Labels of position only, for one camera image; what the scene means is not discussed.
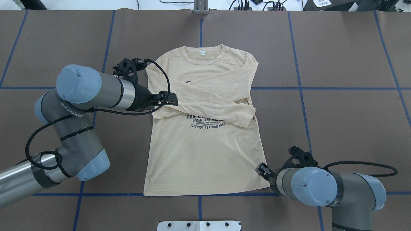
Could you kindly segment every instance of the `metal stand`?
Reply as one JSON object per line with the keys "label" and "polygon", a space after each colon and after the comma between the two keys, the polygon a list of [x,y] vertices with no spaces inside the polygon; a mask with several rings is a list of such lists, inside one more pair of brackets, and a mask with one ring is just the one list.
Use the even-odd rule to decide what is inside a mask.
{"label": "metal stand", "polygon": [[240,221],[160,222],[157,231],[241,231]]}
{"label": "metal stand", "polygon": [[194,14],[208,14],[208,0],[194,0]]}

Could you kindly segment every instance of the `black cable wire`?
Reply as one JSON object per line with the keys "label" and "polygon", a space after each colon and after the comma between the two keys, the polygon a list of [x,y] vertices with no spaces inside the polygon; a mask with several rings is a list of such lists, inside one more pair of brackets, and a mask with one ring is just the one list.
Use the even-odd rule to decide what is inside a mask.
{"label": "black cable wire", "polygon": [[194,2],[163,2],[162,0],[160,0],[160,2],[162,3],[168,3],[168,4],[172,4],[172,3],[185,3],[185,4],[194,4]]}
{"label": "black cable wire", "polygon": [[[153,61],[153,60],[151,60],[151,59],[145,59],[144,62],[150,62],[150,63],[156,65],[156,66],[158,67],[158,69],[160,69],[160,71],[164,74],[164,77],[166,77],[166,80],[167,80],[167,88],[168,88],[168,89],[167,89],[167,95],[166,95],[164,101],[161,102],[160,105],[159,105],[157,108],[155,108],[155,109],[153,109],[153,110],[151,110],[151,111],[148,111],[148,112],[143,112],[143,113],[125,113],[125,112],[112,111],[112,110],[106,110],[106,109],[91,109],[91,110],[83,111],[83,110],[80,110],[80,109],[78,109],[78,108],[76,108],[76,107],[74,107],[74,106],[73,106],[73,107],[74,107],[76,110],[79,110],[79,111],[82,111],[82,112],[86,112],[86,113],[91,113],[91,112],[96,112],[96,111],[102,111],[102,112],[109,112],[109,113],[114,113],[114,114],[119,114],[119,115],[126,115],[126,116],[142,116],[142,115],[151,114],[151,113],[157,111],[157,110],[160,109],[162,106],[164,106],[164,105],[166,104],[167,100],[169,99],[169,95],[170,95],[170,80],[169,80],[169,77],[167,76],[167,73],[166,73],[166,72],[163,70],[163,68],[161,68],[161,66],[158,65],[155,61]],[[56,164],[55,166],[46,167],[46,166],[43,166],[43,165],[37,163],[36,161],[34,161],[34,160],[32,159],[32,157],[30,156],[30,152],[29,152],[30,144],[31,144],[31,141],[34,139],[34,137],[35,137],[39,132],[41,132],[42,130],[44,130],[45,128],[47,128],[47,127],[49,127],[49,126],[51,126],[51,125],[53,125],[53,124],[55,124],[55,123],[58,123],[58,122],[60,122],[60,121],[69,119],[69,118],[71,118],[71,117],[73,117],[73,116],[72,116],[72,115],[68,115],[68,116],[62,117],[62,118],[60,118],[60,119],[56,119],[56,120],[54,120],[54,121],[52,121],[52,122],[50,122],[50,123],[42,126],[41,128],[37,129],[35,132],[33,132],[33,134],[32,134],[32,135],[29,137],[29,139],[27,140],[27,143],[26,143],[26,146],[25,146],[25,155],[26,155],[26,158],[27,158],[26,160],[28,160],[28,161],[29,161],[31,164],[33,164],[34,166],[36,166],[36,167],[38,167],[38,168],[40,168],[40,169],[45,169],[45,170],[56,169],[56,168],[58,168],[59,166],[61,166],[62,156],[61,156],[60,153],[58,153],[58,152],[56,152],[56,151],[45,151],[45,152],[41,152],[41,155],[43,155],[43,154],[52,154],[52,155],[55,155],[55,156],[57,157],[57,158],[56,158],[56,159],[57,159],[57,164]]]}
{"label": "black cable wire", "polygon": [[[254,1],[253,1],[254,2]],[[258,0],[256,0],[256,2],[262,2],[262,3],[267,3],[267,2],[264,2],[264,1],[258,1]],[[254,3],[255,4],[255,3]]]}
{"label": "black cable wire", "polygon": [[280,0],[278,0],[276,3],[275,3],[275,6],[271,9],[271,10],[277,10],[277,7],[279,7],[279,5],[280,5]]}
{"label": "black cable wire", "polygon": [[234,5],[234,3],[235,3],[236,1],[238,1],[238,0],[234,0],[234,1],[231,3],[229,10],[231,10],[231,7]]}
{"label": "black cable wire", "polygon": [[369,175],[369,176],[374,176],[374,177],[395,176],[398,173],[398,170],[396,168],[394,168],[393,166],[389,166],[389,165],[385,165],[385,164],[377,164],[377,163],[372,163],[372,162],[365,162],[365,161],[348,161],[348,160],[338,161],[338,162],[334,162],[334,163],[331,163],[331,164],[327,164],[323,167],[323,169],[328,171],[329,167],[339,165],[339,164],[363,164],[363,165],[371,165],[371,166],[377,166],[377,167],[393,170],[393,172],[389,173],[389,174],[372,174],[372,175]]}
{"label": "black cable wire", "polygon": [[278,9],[275,8],[275,10],[281,11],[284,10],[284,2],[286,2],[287,0],[280,2],[280,0],[278,0]]}
{"label": "black cable wire", "polygon": [[270,3],[270,2],[272,2],[272,7],[274,8],[275,2],[274,2],[274,1],[268,1],[268,2],[266,2],[266,4],[264,5],[263,10],[265,10],[267,4]]}
{"label": "black cable wire", "polygon": [[56,119],[55,121],[52,121],[52,122],[50,122],[50,123],[42,126],[41,128],[37,129],[35,132],[33,132],[33,134],[31,134],[31,136],[30,136],[29,139],[27,140],[27,143],[26,143],[26,146],[25,146],[25,155],[26,155],[27,160],[28,160],[31,164],[33,164],[34,166],[36,166],[36,167],[38,167],[38,168],[40,168],[40,169],[45,169],[45,170],[56,169],[56,168],[58,168],[58,167],[61,165],[62,157],[61,157],[60,153],[58,153],[58,152],[56,152],[56,151],[45,151],[45,152],[42,152],[42,154],[52,154],[52,155],[57,156],[57,164],[54,165],[54,166],[51,166],[51,167],[46,167],[46,166],[43,166],[43,165],[37,163],[36,161],[34,161],[34,160],[32,159],[32,157],[30,156],[29,148],[30,148],[31,141],[32,141],[32,140],[34,139],[34,137],[35,137],[39,132],[41,132],[43,129],[45,129],[45,128],[47,128],[47,127],[49,127],[49,126],[51,126],[51,125],[53,125],[53,124],[55,124],[55,123],[58,123],[58,122],[60,122],[60,121],[69,119],[69,118],[71,118],[71,117],[73,117],[73,116],[72,116],[72,115],[68,115],[68,116],[62,117],[62,118],[60,118],[60,119]]}

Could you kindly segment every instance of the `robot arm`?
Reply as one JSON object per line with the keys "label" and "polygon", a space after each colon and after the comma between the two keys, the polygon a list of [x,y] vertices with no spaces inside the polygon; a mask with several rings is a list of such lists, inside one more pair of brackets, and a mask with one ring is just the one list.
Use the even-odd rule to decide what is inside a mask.
{"label": "robot arm", "polygon": [[291,147],[289,153],[292,157],[281,169],[270,170],[265,163],[256,168],[274,192],[310,206],[331,207],[333,231],[372,230],[372,212],[382,209],[387,199],[378,179],[326,171],[318,167],[309,152],[298,147]]}
{"label": "robot arm", "polygon": [[[56,89],[44,94],[35,104],[36,116],[47,125],[33,134],[53,124],[62,146],[55,152],[37,153],[30,157],[31,161],[26,159],[0,172],[0,208],[72,176],[86,181],[109,168],[106,151],[92,122],[85,116],[95,111],[92,110],[95,106],[142,112],[147,108],[153,111],[155,106],[164,104],[178,105],[174,93],[152,94],[138,84],[137,71],[143,70],[146,62],[124,59],[114,67],[114,74],[123,76],[122,79],[90,67],[64,67],[57,78]],[[28,141],[26,152],[33,137]]]}

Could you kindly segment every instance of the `white floor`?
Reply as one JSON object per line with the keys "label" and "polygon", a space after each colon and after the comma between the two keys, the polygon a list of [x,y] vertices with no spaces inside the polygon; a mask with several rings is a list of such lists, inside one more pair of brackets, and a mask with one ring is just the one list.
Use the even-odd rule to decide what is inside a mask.
{"label": "white floor", "polygon": [[[165,2],[192,2],[193,0],[164,0]],[[290,11],[301,11],[302,4],[307,0],[287,0],[284,2],[284,7]],[[83,9],[120,9],[130,8],[137,9],[137,0],[42,0],[43,4],[50,10],[83,10]],[[140,9],[193,9],[193,4],[166,4],[159,0],[139,0]],[[208,6],[211,9],[228,10],[232,0],[209,0]],[[250,2],[250,7],[253,10],[262,10],[265,3],[255,5]],[[1,0],[0,9],[20,9],[13,0]]]}

